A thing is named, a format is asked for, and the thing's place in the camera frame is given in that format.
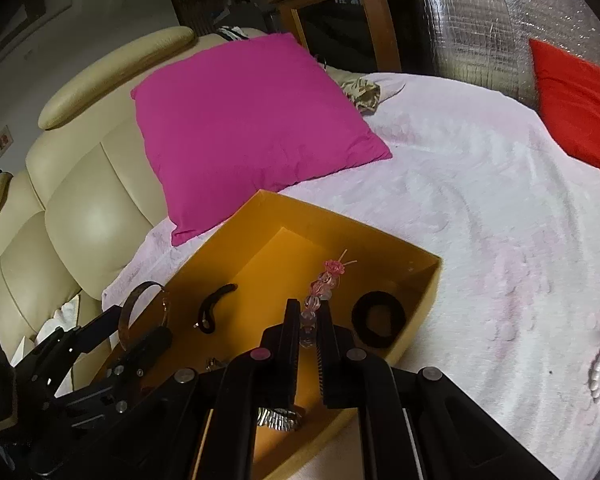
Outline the silver metal wristwatch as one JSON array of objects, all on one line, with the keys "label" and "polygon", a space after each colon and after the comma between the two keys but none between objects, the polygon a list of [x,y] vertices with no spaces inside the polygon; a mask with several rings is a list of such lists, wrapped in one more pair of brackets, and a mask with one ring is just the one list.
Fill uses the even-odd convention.
[{"label": "silver metal wristwatch", "polygon": [[304,409],[293,408],[259,408],[257,426],[280,432],[296,431],[302,424]]}]

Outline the cream leather headboard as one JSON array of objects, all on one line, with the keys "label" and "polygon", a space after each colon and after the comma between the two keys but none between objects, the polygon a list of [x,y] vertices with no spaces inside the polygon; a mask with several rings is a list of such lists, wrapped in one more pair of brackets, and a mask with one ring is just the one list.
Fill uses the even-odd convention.
[{"label": "cream leather headboard", "polygon": [[0,177],[0,344],[35,341],[68,308],[85,325],[102,292],[166,218],[131,92],[154,70],[222,44],[174,26],[135,39],[66,82],[38,116],[23,170]]}]

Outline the orange cardboard box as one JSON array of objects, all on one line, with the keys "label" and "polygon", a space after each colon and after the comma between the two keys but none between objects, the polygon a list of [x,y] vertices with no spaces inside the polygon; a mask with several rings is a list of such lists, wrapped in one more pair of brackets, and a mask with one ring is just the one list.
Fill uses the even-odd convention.
[{"label": "orange cardboard box", "polygon": [[373,329],[392,335],[391,346],[363,348],[394,365],[429,313],[441,259],[385,232],[301,200],[259,192],[219,229],[186,243],[192,255],[172,278],[155,278],[164,292],[140,301],[142,314],[130,328],[140,340],[161,320],[173,333],[142,388],[158,387],[182,367],[203,370],[208,359],[228,361],[257,347],[268,326],[282,322],[288,299],[305,300],[325,261],[341,260],[346,273],[330,312],[351,327],[351,311],[368,292],[399,300],[404,324],[374,304]]}]

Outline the red cushion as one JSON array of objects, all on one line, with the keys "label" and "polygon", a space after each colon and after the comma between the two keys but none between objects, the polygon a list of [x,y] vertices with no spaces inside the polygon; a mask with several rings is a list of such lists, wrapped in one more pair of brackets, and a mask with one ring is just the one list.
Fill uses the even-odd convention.
[{"label": "red cushion", "polygon": [[600,66],[541,40],[529,47],[542,122],[569,156],[600,170]]}]

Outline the wooden cabinet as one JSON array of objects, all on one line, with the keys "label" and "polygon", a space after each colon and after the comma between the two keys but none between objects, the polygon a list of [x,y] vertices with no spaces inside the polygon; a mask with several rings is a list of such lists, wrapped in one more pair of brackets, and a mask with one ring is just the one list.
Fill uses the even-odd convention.
[{"label": "wooden cabinet", "polygon": [[422,0],[273,3],[288,32],[332,67],[364,74],[423,74],[430,67]]}]

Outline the magenta cushion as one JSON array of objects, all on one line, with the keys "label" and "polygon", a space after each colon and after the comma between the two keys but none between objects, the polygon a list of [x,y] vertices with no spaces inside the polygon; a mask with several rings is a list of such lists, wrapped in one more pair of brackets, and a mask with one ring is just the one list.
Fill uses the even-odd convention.
[{"label": "magenta cushion", "polygon": [[291,34],[200,51],[153,72],[131,98],[175,246],[230,218],[260,190],[391,156]]}]

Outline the silver foil insulation panel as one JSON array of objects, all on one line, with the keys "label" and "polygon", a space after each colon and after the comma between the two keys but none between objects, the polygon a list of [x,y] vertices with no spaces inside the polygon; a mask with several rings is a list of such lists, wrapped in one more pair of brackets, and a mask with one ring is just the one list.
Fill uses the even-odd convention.
[{"label": "silver foil insulation panel", "polygon": [[434,71],[538,105],[532,39],[600,66],[600,19],[585,0],[422,0]]}]

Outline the beige crumpled cloth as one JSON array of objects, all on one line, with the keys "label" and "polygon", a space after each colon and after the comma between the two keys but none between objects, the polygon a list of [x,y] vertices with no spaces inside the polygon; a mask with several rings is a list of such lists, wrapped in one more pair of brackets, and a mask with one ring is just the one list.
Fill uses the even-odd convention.
[{"label": "beige crumpled cloth", "polygon": [[371,115],[377,112],[381,103],[397,96],[404,86],[402,81],[387,78],[374,81],[358,77],[343,81],[340,89],[362,115]]}]

